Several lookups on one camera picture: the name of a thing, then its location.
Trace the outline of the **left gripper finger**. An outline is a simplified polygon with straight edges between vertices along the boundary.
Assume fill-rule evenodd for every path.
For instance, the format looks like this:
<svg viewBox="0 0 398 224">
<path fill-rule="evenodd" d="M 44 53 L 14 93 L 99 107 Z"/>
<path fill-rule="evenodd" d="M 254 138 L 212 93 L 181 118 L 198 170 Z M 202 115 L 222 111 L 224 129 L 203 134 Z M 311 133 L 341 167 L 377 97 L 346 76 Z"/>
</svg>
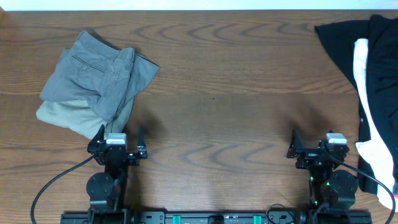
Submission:
<svg viewBox="0 0 398 224">
<path fill-rule="evenodd" d="M 97 146 L 98 144 L 101 144 L 104 140 L 104 130 L 105 126 L 102 124 L 98 130 L 98 132 L 95 134 L 93 139 L 90 141 L 90 146 Z"/>
<path fill-rule="evenodd" d="M 146 151 L 146 144 L 145 144 L 145 140 L 144 140 L 144 131 L 142 129 L 142 126 L 139 126 L 138 132 L 137 132 L 137 149 L 140 152 Z"/>
</svg>

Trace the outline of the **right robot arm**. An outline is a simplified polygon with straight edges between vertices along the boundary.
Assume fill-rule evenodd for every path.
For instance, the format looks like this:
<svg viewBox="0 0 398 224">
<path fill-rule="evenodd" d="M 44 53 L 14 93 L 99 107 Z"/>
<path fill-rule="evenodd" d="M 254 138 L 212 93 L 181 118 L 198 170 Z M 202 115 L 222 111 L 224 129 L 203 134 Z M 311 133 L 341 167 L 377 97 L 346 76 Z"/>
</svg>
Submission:
<svg viewBox="0 0 398 224">
<path fill-rule="evenodd" d="M 287 158 L 295 159 L 296 168 L 310 174 L 310 208 L 349 210 L 355 204 L 358 180 L 350 172 L 338 169 L 348 152 L 347 139 L 341 133 L 330 131 L 316 148 L 308 148 L 298 130 L 292 131 Z"/>
</svg>

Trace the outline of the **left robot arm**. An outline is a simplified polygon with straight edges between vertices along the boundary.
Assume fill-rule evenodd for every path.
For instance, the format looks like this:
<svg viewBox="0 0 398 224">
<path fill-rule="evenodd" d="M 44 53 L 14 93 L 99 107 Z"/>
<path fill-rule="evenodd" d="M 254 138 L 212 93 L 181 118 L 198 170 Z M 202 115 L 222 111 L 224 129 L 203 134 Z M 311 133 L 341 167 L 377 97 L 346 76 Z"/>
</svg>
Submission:
<svg viewBox="0 0 398 224">
<path fill-rule="evenodd" d="M 86 185 L 90 197 L 90 208 L 94 212 L 110 212 L 122 208 L 129 168 L 138 166 L 141 159 L 147 159 L 147 148 L 142 129 L 137 133 L 137 151 L 127 149 L 125 133 L 105 135 L 101 126 L 89 142 L 87 151 L 104 171 L 90 177 Z"/>
</svg>

